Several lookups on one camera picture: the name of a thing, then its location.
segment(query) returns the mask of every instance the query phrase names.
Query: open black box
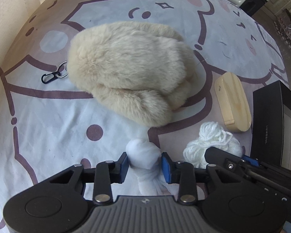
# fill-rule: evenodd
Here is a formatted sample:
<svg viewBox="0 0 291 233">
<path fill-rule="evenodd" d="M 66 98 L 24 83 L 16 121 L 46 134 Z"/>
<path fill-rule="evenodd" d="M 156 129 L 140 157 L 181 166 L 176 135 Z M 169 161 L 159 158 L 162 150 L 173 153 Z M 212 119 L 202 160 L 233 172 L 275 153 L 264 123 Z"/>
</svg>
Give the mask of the open black box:
<svg viewBox="0 0 291 233">
<path fill-rule="evenodd" d="M 250 157 L 291 171 L 291 91 L 276 81 L 253 92 Z"/>
</svg>

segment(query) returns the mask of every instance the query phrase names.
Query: stuffed animal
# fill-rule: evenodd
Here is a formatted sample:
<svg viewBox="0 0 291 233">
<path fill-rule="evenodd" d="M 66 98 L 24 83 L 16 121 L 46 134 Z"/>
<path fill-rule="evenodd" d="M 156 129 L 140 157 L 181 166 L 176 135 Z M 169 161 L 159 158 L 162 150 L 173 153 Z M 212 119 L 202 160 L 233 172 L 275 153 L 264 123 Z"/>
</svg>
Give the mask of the stuffed animal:
<svg viewBox="0 0 291 233">
<path fill-rule="evenodd" d="M 158 127 L 185 103 L 195 68 L 193 51 L 171 27 L 131 21 L 78 33 L 67 71 L 79 89 L 107 108 Z"/>
</svg>

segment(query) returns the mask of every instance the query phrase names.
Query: floor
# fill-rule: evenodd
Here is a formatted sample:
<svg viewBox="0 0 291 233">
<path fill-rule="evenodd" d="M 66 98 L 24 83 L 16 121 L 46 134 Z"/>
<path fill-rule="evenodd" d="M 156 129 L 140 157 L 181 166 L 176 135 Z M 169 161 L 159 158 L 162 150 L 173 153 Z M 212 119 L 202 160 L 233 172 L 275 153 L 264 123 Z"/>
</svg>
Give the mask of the floor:
<svg viewBox="0 0 291 233">
<path fill-rule="evenodd" d="M 252 18 L 256 20 L 260 25 L 262 25 L 276 41 L 284 60 L 289 81 L 289 87 L 291 90 L 291 50 L 289 49 L 285 41 L 281 38 L 281 36 L 277 33 L 277 30 L 274 26 L 274 21 L 262 10 L 259 10 L 257 13 L 255 13 Z"/>
</svg>

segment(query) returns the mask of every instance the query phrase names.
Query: wooden block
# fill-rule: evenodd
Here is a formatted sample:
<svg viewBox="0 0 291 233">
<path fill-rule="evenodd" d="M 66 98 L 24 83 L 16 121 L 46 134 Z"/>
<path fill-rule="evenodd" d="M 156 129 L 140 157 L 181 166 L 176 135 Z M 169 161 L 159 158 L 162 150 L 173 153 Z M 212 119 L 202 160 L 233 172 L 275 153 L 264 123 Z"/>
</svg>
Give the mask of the wooden block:
<svg viewBox="0 0 291 233">
<path fill-rule="evenodd" d="M 247 97 L 237 75 L 227 72 L 214 83 L 224 124 L 230 132 L 247 131 L 251 126 L 251 113 Z"/>
</svg>

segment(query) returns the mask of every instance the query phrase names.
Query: white yarn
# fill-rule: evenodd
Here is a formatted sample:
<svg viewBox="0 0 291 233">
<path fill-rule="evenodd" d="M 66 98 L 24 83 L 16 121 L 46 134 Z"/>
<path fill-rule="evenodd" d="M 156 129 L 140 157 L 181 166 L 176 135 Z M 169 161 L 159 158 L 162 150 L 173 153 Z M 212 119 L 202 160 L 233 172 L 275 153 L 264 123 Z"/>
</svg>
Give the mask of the white yarn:
<svg viewBox="0 0 291 233">
<path fill-rule="evenodd" d="M 206 122 L 200 126 L 199 137 L 187 144 L 183 151 L 185 161 L 197 168 L 206 168 L 206 150 L 214 146 L 235 156 L 242 156 L 239 141 L 232 133 L 227 132 L 217 122 Z"/>
<path fill-rule="evenodd" d="M 161 169 L 161 151 L 155 144 L 137 138 L 126 145 L 130 166 L 137 176 L 141 195 L 177 195 L 177 184 L 167 184 Z"/>
</svg>

